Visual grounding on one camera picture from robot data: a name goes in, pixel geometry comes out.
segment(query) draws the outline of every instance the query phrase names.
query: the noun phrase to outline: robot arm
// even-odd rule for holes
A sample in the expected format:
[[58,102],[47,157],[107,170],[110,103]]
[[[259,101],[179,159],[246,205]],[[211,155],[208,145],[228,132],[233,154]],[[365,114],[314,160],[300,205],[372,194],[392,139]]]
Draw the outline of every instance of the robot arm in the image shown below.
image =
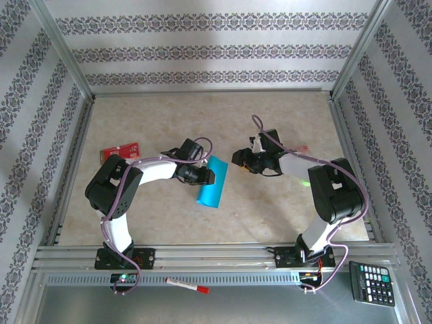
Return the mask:
[[[162,152],[161,157],[193,161],[202,152],[203,147],[188,138],[180,148]],[[122,179],[128,166],[129,163],[125,159],[112,155],[87,185],[85,196],[101,219],[104,219],[110,212],[119,190],[116,182]],[[190,185],[214,184],[215,182],[215,174],[210,169],[190,163],[164,160],[143,161],[130,168],[112,218],[102,222],[106,233],[104,247],[121,264],[124,264],[125,260],[109,247],[106,240],[108,239],[112,247],[127,257],[132,255],[134,242],[129,234],[126,212],[130,208],[138,187],[147,182],[171,178],[179,178],[181,182]]]
[[[267,133],[280,142],[276,130]],[[362,209],[364,201],[360,190],[342,172],[289,154],[262,133],[251,137],[250,145],[251,148],[235,152],[232,163],[247,168],[253,174],[263,174],[270,169],[275,176],[288,174],[310,182],[317,214],[306,231],[297,237],[296,250],[302,262],[321,256],[328,246],[329,233],[341,221],[355,216]],[[353,174],[346,159],[336,159],[332,163]]]

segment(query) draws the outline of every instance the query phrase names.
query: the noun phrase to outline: green led light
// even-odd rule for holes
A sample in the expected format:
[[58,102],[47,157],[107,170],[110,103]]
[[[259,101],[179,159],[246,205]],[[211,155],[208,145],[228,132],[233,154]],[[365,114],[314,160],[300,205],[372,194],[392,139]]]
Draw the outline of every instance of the green led light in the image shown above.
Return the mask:
[[306,180],[300,180],[300,183],[301,183],[303,186],[306,186],[306,187],[310,187],[310,186],[311,186],[311,183],[310,183],[309,181],[306,181]]

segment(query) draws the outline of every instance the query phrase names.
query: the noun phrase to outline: decorative stripe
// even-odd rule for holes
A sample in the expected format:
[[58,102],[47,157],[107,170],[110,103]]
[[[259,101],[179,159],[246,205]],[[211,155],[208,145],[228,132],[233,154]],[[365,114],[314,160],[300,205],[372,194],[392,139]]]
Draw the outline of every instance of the decorative stripe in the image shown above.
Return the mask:
[[9,265],[9,272],[5,277],[5,285],[2,287],[0,296],[0,323],[7,323],[8,314],[15,301],[18,284],[22,280],[23,272],[28,259],[31,246],[34,242],[34,235],[39,225],[39,219],[45,207],[49,188],[53,181],[54,174],[60,160],[61,152],[68,136],[70,124],[74,118],[76,107],[81,93],[76,84],[74,85],[69,99],[67,100],[61,121],[55,133],[54,141],[51,144],[45,168],[42,171],[34,198],[30,204],[29,214],[26,216],[23,232],[20,234],[19,243]]
[[0,57],[15,37],[24,18],[30,12],[30,5],[26,0],[10,0],[1,10],[0,15]]
[[[379,182],[379,187],[385,198],[385,203],[388,207],[388,211],[391,220],[394,223],[395,233],[398,236],[402,252],[407,259],[407,264],[410,269],[411,276],[414,278],[414,285],[417,286],[418,297],[423,301],[422,305],[426,308],[426,317],[429,321],[432,321],[432,287],[430,285],[430,278],[427,277],[426,267],[422,264],[423,260],[419,256],[419,248],[415,244],[415,239],[412,234],[411,228],[407,225],[407,220],[404,210],[400,206],[398,193],[395,191],[392,179],[389,176],[387,165],[385,164],[381,149],[377,144],[377,139],[373,134],[370,125],[364,125],[362,120],[367,120],[365,108],[360,100],[360,96],[354,86],[352,79],[348,82],[345,87],[346,94],[350,100],[350,104],[356,116],[358,126],[360,128],[364,144],[369,153],[372,165],[375,169],[375,175]],[[345,116],[344,110],[342,115],[344,116],[345,123],[348,128],[348,133],[351,137],[351,141],[354,144],[354,139],[349,131],[348,121]],[[360,158],[357,155],[358,164],[360,164]]]
[[87,74],[91,86],[247,82],[334,82],[339,71],[197,71]]
[[53,230],[54,219],[57,217],[57,213],[59,212],[59,208],[60,208],[60,202],[61,202],[61,199],[63,198],[63,193],[64,193],[64,190],[66,189],[66,184],[68,184],[68,176],[69,176],[69,172],[70,172],[70,167],[72,165],[72,160],[74,158],[75,150],[77,149],[78,139],[80,138],[81,131],[83,130],[84,120],[86,119],[86,115],[87,115],[90,107],[91,107],[90,104],[87,104],[84,106],[81,120],[78,123],[78,130],[75,134],[74,143],[71,146],[69,159],[67,160],[67,163],[66,163],[66,167],[65,167],[66,169],[64,172],[64,176],[63,176],[63,179],[61,181],[61,185],[59,186],[59,189],[58,189],[59,194],[58,194],[57,200],[55,202],[53,216],[51,218],[51,222],[50,222],[49,228],[47,230],[47,235],[45,236],[44,245],[48,244],[49,236],[51,235],[51,231]]
[[14,213],[15,204],[21,195],[21,189],[27,178],[27,173],[33,163],[34,155],[39,147],[49,116],[54,108],[55,101],[67,73],[68,69],[60,59],[59,63],[55,66],[42,101],[30,124],[26,139],[22,143],[23,148],[18,153],[16,164],[12,167],[9,182],[6,183],[5,193],[1,195],[0,200],[0,243],[3,241],[3,235],[6,234],[7,223],[9,223],[10,217]]
[[40,30],[32,47],[23,60],[16,78],[13,79],[9,92],[6,93],[0,106],[0,150],[6,141],[7,134],[14,124],[17,112],[20,111],[36,73],[39,71],[45,56],[51,46],[51,41],[43,29]]
[[430,147],[432,147],[431,99],[427,96],[416,72],[409,64],[395,36],[385,22],[378,28],[375,39],[381,47],[393,75],[398,80],[399,87],[404,91],[406,100],[411,104],[411,109],[414,111],[423,133],[427,136],[426,139],[430,142]]
[[[377,106],[389,139],[393,144],[396,156],[400,159],[399,163],[402,166],[402,171],[406,175],[406,180],[412,190],[412,195],[416,198],[417,207],[421,210],[420,214],[424,218],[423,221],[426,227],[430,229],[429,235],[432,235],[432,193],[429,192],[429,186],[425,184],[426,179],[423,174],[421,174],[421,169],[417,165],[417,160],[411,150],[410,143],[406,140],[404,130],[399,124],[392,104],[388,100],[383,85],[377,76],[377,72],[375,72],[367,55],[362,57],[358,63],[358,68],[362,72],[369,92],[373,97],[373,102]],[[362,123],[368,127],[372,127],[367,120],[362,120]]]
[[425,0],[397,0],[399,8],[432,55],[432,10]]
[[367,13],[215,13],[57,18],[64,35],[218,30],[360,30]]
[[350,45],[209,45],[74,49],[78,63],[180,59],[345,59]]

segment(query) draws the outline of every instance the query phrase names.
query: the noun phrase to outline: red box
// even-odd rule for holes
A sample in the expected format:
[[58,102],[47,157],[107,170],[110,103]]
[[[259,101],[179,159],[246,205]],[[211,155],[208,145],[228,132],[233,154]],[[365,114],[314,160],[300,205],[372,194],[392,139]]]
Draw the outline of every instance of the red box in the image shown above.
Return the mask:
[[139,159],[140,147],[137,142],[115,146],[101,150],[101,165],[109,158],[110,155],[117,154],[124,159]]

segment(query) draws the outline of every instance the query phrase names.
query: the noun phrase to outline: black bracket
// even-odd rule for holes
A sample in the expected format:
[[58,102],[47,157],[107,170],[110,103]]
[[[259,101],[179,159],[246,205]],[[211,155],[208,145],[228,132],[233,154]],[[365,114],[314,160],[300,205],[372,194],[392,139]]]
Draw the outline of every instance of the black bracket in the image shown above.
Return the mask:
[[278,246],[275,248],[266,248],[274,256],[276,269],[281,268],[305,268],[318,267],[318,260],[321,259],[323,267],[335,267],[335,257],[333,249],[328,246],[325,252],[316,259],[302,262],[298,257],[298,251],[295,246]]
[[[142,270],[153,270],[155,253],[156,250],[154,248],[134,248],[132,260],[135,261]],[[122,263],[115,260],[106,248],[97,250],[94,268],[96,270],[135,270],[135,267],[130,263],[126,263],[122,266]]]

